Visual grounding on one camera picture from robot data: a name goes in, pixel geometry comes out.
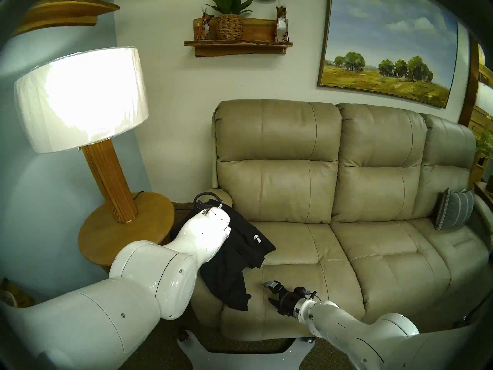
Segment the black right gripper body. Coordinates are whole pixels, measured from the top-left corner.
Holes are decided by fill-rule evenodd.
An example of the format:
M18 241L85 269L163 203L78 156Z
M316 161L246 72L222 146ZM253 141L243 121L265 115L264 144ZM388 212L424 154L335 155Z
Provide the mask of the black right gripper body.
M278 294L278 314L298 318L305 294L301 291L282 291Z

